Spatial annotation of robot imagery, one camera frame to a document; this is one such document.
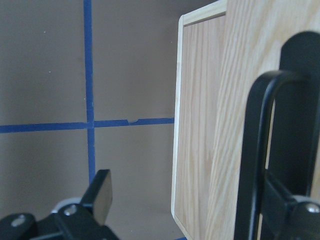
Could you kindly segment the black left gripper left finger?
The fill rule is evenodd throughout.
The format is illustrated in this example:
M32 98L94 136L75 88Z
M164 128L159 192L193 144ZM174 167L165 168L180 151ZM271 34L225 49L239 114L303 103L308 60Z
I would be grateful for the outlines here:
M104 225L112 200L111 171L109 169L100 169L84 193L80 204L92 214L98 224Z

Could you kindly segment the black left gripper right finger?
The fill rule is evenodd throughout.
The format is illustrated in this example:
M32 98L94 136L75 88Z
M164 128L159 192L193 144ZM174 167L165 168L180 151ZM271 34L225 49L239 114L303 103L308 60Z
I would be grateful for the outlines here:
M267 225L283 225L298 204L295 196L270 172L264 177L261 213Z

